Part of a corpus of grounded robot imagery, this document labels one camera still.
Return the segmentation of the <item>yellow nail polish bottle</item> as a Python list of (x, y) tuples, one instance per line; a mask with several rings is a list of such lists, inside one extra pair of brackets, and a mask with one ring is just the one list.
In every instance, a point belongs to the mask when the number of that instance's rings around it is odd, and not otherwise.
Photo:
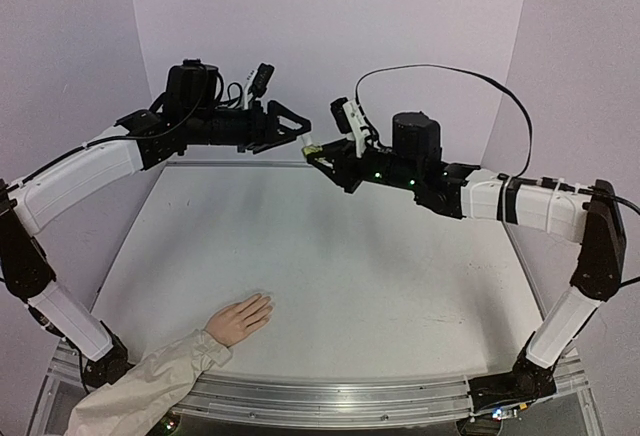
[(320, 153), (322, 151), (321, 146), (317, 145), (307, 145), (302, 148), (302, 155), (305, 159), (312, 157), (314, 154)]

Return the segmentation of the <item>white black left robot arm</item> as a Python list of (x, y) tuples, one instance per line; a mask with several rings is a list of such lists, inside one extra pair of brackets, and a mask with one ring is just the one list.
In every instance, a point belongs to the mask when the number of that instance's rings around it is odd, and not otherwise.
[(186, 59), (166, 89), (97, 137), (12, 183), (1, 185), (1, 280), (41, 327), (78, 353), (87, 388), (131, 389), (135, 372), (120, 338), (58, 280), (37, 236), (58, 216), (107, 186), (149, 171), (191, 146), (259, 154), (310, 133), (311, 122), (277, 101), (263, 103), (274, 73), (262, 63), (237, 97), (218, 67)]

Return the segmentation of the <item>beige sleeved forearm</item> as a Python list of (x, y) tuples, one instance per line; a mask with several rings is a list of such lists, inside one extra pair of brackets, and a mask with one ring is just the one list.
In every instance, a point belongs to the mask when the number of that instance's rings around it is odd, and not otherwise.
[(67, 435), (145, 435), (193, 388), (198, 377), (224, 366), (232, 352), (203, 330), (166, 345), (82, 399)]

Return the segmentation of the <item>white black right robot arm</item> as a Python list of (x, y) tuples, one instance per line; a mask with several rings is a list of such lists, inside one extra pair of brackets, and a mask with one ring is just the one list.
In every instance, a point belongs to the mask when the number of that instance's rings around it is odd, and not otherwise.
[(531, 179), (495, 173), (442, 158), (441, 127), (422, 112), (392, 119), (392, 142), (374, 141), (363, 118), (340, 119), (342, 138), (305, 143), (306, 161), (334, 184), (353, 193), (362, 183), (406, 190), (432, 213), (457, 220), (498, 221), (575, 246), (576, 266), (567, 288), (527, 338), (510, 370), (474, 377), (468, 395), (475, 415), (495, 418), (556, 392), (561, 357), (623, 284), (626, 234), (620, 198), (612, 185), (562, 179)]

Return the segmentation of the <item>bare human hand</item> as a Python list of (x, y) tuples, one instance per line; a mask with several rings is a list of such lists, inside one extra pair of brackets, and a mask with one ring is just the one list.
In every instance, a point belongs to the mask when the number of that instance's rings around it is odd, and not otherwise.
[(270, 296), (254, 294), (215, 313), (204, 330), (218, 343), (231, 348), (266, 326), (273, 309)]

